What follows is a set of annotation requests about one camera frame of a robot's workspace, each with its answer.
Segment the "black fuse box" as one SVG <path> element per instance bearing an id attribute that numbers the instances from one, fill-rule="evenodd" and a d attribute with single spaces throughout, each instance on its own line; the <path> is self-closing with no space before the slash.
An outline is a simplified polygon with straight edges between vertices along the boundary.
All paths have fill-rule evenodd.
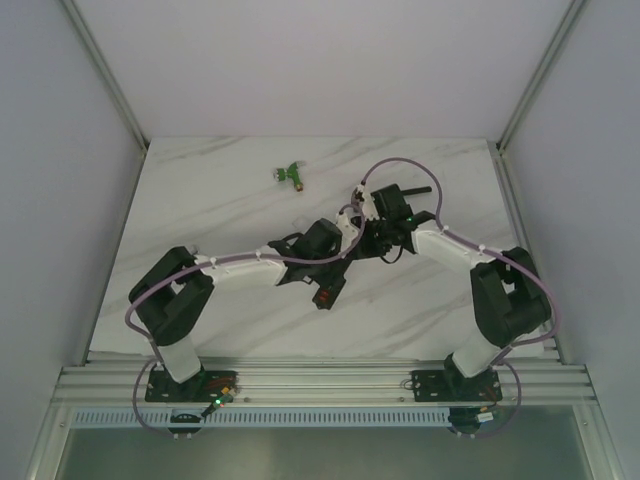
<path id="1" fill-rule="evenodd" d="M 346 284 L 344 277 L 323 281 L 314 294 L 312 301 L 318 310 L 331 310 Z"/>

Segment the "clear plastic fuse box cover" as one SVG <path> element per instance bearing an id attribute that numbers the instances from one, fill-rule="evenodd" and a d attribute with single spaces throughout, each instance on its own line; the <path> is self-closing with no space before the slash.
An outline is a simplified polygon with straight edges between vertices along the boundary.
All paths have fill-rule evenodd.
<path id="1" fill-rule="evenodd" d="M 292 223 L 295 230 L 301 233 L 306 232 L 312 224 L 313 220 L 304 215 L 297 217 Z"/>

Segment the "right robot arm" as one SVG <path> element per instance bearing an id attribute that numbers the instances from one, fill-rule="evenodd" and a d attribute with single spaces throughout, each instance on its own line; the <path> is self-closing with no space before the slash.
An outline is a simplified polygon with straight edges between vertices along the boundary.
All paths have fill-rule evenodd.
<path id="1" fill-rule="evenodd" d="M 399 246 L 469 275 L 475 327 L 444 360 L 443 387 L 451 397 L 468 397 L 510 351 L 542 339 L 539 328 L 551 319 L 552 305 L 528 251 L 495 251 L 452 232 L 438 211 L 413 212 L 396 184 L 370 192 L 360 183 L 352 199 L 377 252 Z"/>

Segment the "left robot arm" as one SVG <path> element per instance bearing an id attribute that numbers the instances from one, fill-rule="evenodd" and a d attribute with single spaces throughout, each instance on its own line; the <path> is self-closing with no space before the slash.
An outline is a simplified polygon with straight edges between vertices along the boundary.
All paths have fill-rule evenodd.
<path id="1" fill-rule="evenodd" d="M 170 249 L 129 293 L 125 324 L 142 335 L 167 371 L 168 389 L 182 402 L 198 399 L 205 381 L 191 333 L 217 294 L 315 284 L 312 302 L 329 310 L 346 284 L 366 221 L 342 210 L 302 234 L 269 242 L 254 252 L 206 257 L 185 247 Z"/>

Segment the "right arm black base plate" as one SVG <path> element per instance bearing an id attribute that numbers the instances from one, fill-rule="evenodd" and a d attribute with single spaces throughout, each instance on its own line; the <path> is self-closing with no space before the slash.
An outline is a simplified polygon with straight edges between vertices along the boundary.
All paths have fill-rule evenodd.
<path id="1" fill-rule="evenodd" d="M 414 370 L 410 383 L 416 402 L 496 403 L 503 399 L 498 374 L 491 369 L 472 378 L 454 370 Z"/>

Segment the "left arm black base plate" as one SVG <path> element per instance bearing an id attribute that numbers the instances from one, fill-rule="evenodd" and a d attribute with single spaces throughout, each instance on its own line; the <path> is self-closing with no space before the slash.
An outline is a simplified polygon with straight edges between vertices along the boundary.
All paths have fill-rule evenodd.
<path id="1" fill-rule="evenodd" d="M 154 369 L 147 381 L 148 403 L 210 403 L 236 388 L 237 372 L 202 368 L 183 383 L 176 382 L 167 371 Z"/>

